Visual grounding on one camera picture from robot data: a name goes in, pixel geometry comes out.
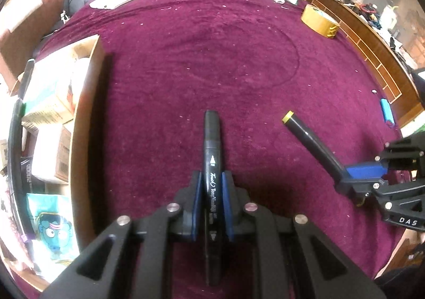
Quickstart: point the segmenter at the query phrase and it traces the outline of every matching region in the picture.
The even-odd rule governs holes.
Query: maroon carpet
[[[111,56],[103,155],[110,221],[152,213],[188,184],[201,168],[203,113],[215,109],[236,185],[274,213],[306,214],[373,276],[402,230],[338,195],[281,119],[295,111],[344,164],[372,160],[398,131],[384,124],[381,95],[371,93],[378,85],[343,35],[326,39],[300,21],[302,8],[283,7],[272,0],[87,5],[42,56],[93,34]],[[190,245],[176,253],[175,298],[249,297],[243,247],[213,289],[203,284],[201,251]]]
[[[19,275],[12,271],[13,279],[15,280],[18,287],[21,289],[22,293],[25,295],[26,299],[38,299],[40,292],[34,287],[29,285],[25,280],[23,280]]]

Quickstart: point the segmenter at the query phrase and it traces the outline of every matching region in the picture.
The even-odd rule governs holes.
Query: tape roll
[[[332,39],[339,29],[339,24],[326,12],[313,5],[307,5],[304,9],[301,21],[316,33]]]

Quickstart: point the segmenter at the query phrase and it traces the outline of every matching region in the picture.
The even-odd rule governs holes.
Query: wooden cabinet
[[[351,9],[336,0],[307,0],[332,16],[360,54],[391,104],[400,127],[423,111],[417,90],[391,49]]]

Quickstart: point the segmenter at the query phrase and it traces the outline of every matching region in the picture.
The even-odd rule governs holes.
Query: cardboard box
[[[41,125],[63,124],[74,117],[69,88],[71,72],[65,71],[52,81],[43,77],[49,77],[49,74],[40,69],[39,74],[31,78],[24,98],[22,126],[31,133],[37,133]]]
[[[73,119],[91,66],[93,48],[90,46],[96,41],[90,38],[61,48],[35,63],[23,100],[22,117],[22,125],[32,134],[36,134],[41,125],[66,124]]]
[[[37,7],[27,10],[24,18],[12,29],[0,32],[0,74],[10,95],[18,92],[18,76],[25,70],[27,61],[42,37],[60,20],[64,0],[41,0]],[[15,7],[13,0],[7,7]]]
[[[7,166],[7,140],[0,140],[1,164],[0,169]]]
[[[4,263],[7,271],[11,276],[18,275],[22,280],[31,285],[33,288],[39,292],[43,292],[48,286],[49,283],[41,278],[40,276],[34,274],[31,269],[22,269],[16,266],[14,261],[14,256],[9,252],[5,244],[0,240],[0,259]]]
[[[44,182],[68,184],[71,132],[62,124],[40,126],[31,174]]]
[[[72,59],[88,57],[90,62],[75,106],[74,119],[64,126],[71,131],[68,185],[46,183],[46,193],[71,197],[75,235],[81,250],[96,237],[88,192],[88,143],[93,100],[103,68],[105,52],[100,36],[93,35],[61,48],[45,59],[64,55]]]

